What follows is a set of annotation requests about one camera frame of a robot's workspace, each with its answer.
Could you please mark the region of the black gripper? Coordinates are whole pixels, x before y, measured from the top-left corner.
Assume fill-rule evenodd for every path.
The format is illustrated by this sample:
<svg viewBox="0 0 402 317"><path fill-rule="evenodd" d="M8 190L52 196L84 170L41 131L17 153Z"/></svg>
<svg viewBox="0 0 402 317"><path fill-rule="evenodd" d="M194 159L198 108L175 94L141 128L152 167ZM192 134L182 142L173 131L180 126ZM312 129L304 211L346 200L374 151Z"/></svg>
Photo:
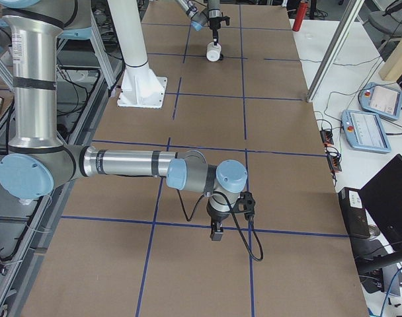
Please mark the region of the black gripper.
<svg viewBox="0 0 402 317"><path fill-rule="evenodd" d="M218 30L221 28L221 17L209 18L209 27L212 31L213 44L216 46L219 41Z"/></svg>
<svg viewBox="0 0 402 317"><path fill-rule="evenodd" d="M220 241L223 236L222 223L230 215L230 211L219 211L215 209L210 203L206 207L207 213L210 216L210 239L211 241Z"/></svg>

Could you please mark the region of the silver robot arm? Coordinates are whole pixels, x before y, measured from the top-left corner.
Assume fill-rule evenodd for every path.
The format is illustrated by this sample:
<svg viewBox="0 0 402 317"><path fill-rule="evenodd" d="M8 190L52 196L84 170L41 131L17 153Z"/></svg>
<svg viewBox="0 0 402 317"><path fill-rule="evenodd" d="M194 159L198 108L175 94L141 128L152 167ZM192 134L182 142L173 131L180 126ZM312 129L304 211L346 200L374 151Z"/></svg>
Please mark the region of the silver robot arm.
<svg viewBox="0 0 402 317"><path fill-rule="evenodd" d="M37 199L69 181L97 174L161 177L170 188L208 198L213 241L223 220L235 216L245 198L246 168L236 160L210 165L188 151L112 151L68 145L57 135L57 39L88 38L89 1L4 1L12 32L16 133L0 162L0 184L20 199Z"/></svg>
<svg viewBox="0 0 402 317"><path fill-rule="evenodd" d="M220 2L209 0L202 11L198 10L194 1L177 0L176 3L190 19L191 26L195 30L200 30L205 24L208 25L212 31L213 45L217 46L219 44L218 30L221 28L221 22L225 21L226 25L229 24L229 17L223 16L221 12Z"/></svg>

